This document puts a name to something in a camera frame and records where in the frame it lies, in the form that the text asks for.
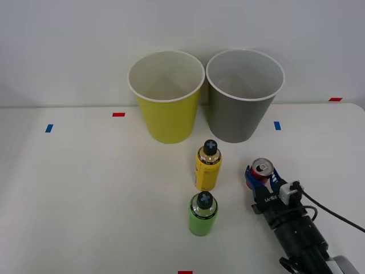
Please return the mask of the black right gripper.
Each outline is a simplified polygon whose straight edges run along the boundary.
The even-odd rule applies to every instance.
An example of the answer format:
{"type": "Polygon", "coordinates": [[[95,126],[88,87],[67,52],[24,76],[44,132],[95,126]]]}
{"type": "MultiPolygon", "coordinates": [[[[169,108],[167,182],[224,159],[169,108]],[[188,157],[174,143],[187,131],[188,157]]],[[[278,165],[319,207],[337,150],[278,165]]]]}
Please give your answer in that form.
{"type": "Polygon", "coordinates": [[[307,210],[301,203],[302,186],[287,184],[275,168],[270,177],[272,191],[265,187],[267,178],[257,176],[250,166],[245,170],[245,179],[246,185],[253,193],[254,212],[264,215],[269,226],[302,226],[307,223],[307,210]]]}

